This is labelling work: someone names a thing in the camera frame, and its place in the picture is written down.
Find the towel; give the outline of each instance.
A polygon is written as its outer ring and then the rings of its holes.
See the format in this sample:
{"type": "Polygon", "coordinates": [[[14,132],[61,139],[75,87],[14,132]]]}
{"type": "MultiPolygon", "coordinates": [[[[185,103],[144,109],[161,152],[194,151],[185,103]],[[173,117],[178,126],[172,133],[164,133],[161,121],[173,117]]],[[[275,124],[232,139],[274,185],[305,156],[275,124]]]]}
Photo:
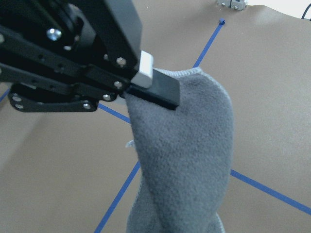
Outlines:
{"type": "Polygon", "coordinates": [[[224,233],[217,210],[232,160],[230,97],[199,67],[159,71],[180,82],[176,110],[125,94],[142,171],[126,232],[224,233]]]}

